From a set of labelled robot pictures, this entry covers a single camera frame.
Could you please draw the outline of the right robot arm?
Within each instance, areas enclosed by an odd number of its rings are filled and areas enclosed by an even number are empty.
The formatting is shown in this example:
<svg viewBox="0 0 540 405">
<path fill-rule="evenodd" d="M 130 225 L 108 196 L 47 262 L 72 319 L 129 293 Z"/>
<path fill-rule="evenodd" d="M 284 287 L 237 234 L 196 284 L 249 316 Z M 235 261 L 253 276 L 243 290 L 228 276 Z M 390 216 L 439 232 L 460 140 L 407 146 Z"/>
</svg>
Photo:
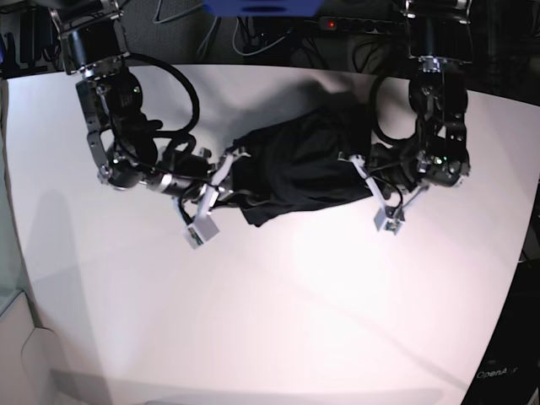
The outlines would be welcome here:
<svg viewBox="0 0 540 405">
<path fill-rule="evenodd" d="M 64 71 L 81 76 L 76 89 L 102 183 L 117 190 L 142 184 L 169 195 L 187 224 L 213 207 L 256 206 L 255 194 L 233 188 L 233 165 L 245 156 L 243 149 L 228 149 L 216 164 L 209 163 L 206 149 L 193 153 L 197 141 L 191 131 L 201 112 L 196 90 L 170 64 L 129 51 L 116 1 L 44 1 L 42 6 L 56 26 Z M 146 117 L 142 87 L 128 60 L 161 68 L 182 85 L 192 106 L 184 127 L 165 130 L 162 121 Z"/>
</svg>

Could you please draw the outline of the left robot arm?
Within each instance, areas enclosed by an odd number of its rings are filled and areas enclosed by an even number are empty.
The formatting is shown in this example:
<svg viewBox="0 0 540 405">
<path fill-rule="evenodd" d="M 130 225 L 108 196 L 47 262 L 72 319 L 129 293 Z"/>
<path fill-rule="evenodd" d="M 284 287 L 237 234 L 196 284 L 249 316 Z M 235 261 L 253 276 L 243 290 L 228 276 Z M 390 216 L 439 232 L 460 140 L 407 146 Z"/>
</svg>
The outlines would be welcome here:
<svg viewBox="0 0 540 405">
<path fill-rule="evenodd" d="M 378 230 L 396 233 L 405 213 L 432 186 L 458 186 L 470 173 L 465 114 L 468 106 L 463 66 L 473 60 L 469 1 L 402 1 L 407 38 L 403 57 L 417 71 L 408 85 L 416 115 L 413 134 L 392 138 L 380 126 L 379 89 L 399 61 L 384 64 L 368 99 L 370 129 L 378 138 L 369 154 L 340 154 L 351 163 L 379 203 Z"/>
</svg>

